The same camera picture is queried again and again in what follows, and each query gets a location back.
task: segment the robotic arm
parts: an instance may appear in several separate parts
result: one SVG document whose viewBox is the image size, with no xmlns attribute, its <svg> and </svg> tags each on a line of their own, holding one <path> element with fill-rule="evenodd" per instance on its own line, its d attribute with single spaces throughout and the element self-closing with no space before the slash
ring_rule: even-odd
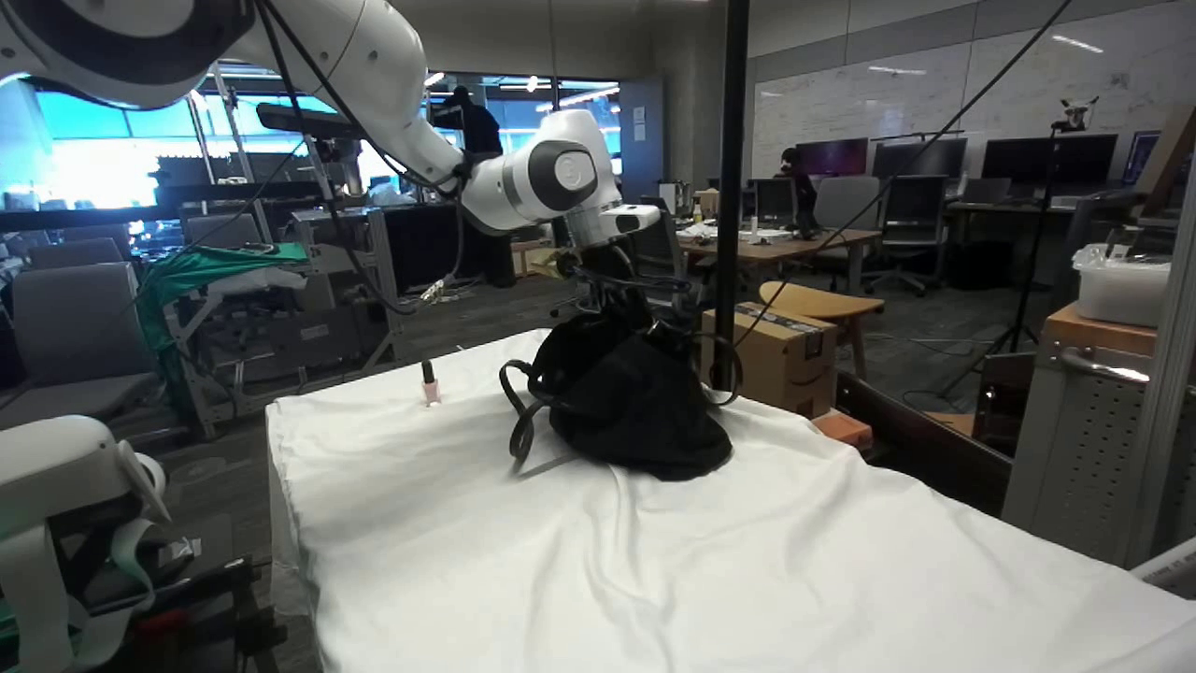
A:
<svg viewBox="0 0 1196 673">
<path fill-rule="evenodd" d="M 655 227 L 624 205 L 603 130 L 556 111 L 519 155 L 468 166 L 421 115 L 426 55 L 389 0 L 5 0 L 0 74 L 36 74 L 107 105 L 179 100 L 213 59 L 271 68 L 421 185 L 454 196 L 487 231 L 565 216 L 579 252 Z"/>
</svg>

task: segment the floor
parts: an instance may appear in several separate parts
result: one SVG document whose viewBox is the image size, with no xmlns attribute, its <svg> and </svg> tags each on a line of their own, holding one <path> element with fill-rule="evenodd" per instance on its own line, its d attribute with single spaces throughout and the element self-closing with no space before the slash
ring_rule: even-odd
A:
<svg viewBox="0 0 1196 673">
<path fill-rule="evenodd" d="M 946 396 L 941 387 L 966 372 L 966 363 L 1006 332 L 1016 296 L 1009 288 L 936 288 L 920 300 L 899 285 L 877 285 L 873 296 L 884 300 L 884 311 L 865 322 L 862 338 L 872 387 L 923 412 L 971 408 L 974 379 L 965 379 Z M 426 357 L 444 357 L 454 349 L 548 326 L 554 311 L 568 300 L 573 285 L 544 277 L 531 277 L 512 288 L 454 288 L 451 303 L 428 308 L 411 317 L 399 361 L 414 363 Z M 245 554 L 252 563 L 267 563 L 267 462 L 260 418 L 229 427 L 213 443 L 158 443 L 152 454 L 166 467 L 166 507 L 174 514 L 174 531 L 203 531 L 204 551 L 215 558 Z M 287 631 L 291 639 L 277 652 L 281 669 L 316 669 L 311 629 L 287 620 Z"/>
</svg>

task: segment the white sheet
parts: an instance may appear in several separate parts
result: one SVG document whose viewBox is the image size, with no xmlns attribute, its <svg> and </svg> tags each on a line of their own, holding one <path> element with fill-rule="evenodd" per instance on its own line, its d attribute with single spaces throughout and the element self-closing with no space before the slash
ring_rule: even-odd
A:
<svg viewBox="0 0 1196 673">
<path fill-rule="evenodd" d="M 655 482 L 508 474 L 494 393 L 538 332 L 267 408 L 327 669 L 1136 673 L 1196 669 L 1196 605 L 873 470 L 804 418 L 723 412 L 735 462 Z"/>
</svg>

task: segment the stool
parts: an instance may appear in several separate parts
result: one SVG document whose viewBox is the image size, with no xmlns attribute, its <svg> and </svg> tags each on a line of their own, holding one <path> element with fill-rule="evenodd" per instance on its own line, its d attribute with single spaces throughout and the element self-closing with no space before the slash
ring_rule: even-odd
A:
<svg viewBox="0 0 1196 673">
<path fill-rule="evenodd" d="M 779 280 L 758 285 L 758 300 L 769 303 Z M 837 343 L 852 343 L 857 373 L 865 379 L 862 368 L 862 317 L 884 311 L 884 300 L 873 296 L 837 296 L 804 285 L 783 285 L 774 316 L 814 317 L 837 326 Z"/>
</svg>

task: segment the black backpack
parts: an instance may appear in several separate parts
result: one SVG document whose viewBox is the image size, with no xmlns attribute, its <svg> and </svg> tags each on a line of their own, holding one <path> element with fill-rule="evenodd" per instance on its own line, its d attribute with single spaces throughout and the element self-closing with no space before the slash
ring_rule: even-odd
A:
<svg viewBox="0 0 1196 673">
<path fill-rule="evenodd" d="M 731 447 L 690 368 L 696 340 L 649 322 L 642 296 L 605 293 L 603 311 L 560 322 L 533 363 L 504 363 L 502 388 L 519 422 L 517 470 L 531 457 L 531 418 L 548 408 L 554 429 L 595 464 L 645 470 L 666 482 L 718 470 Z M 525 373 L 531 403 L 508 381 Z"/>
</svg>

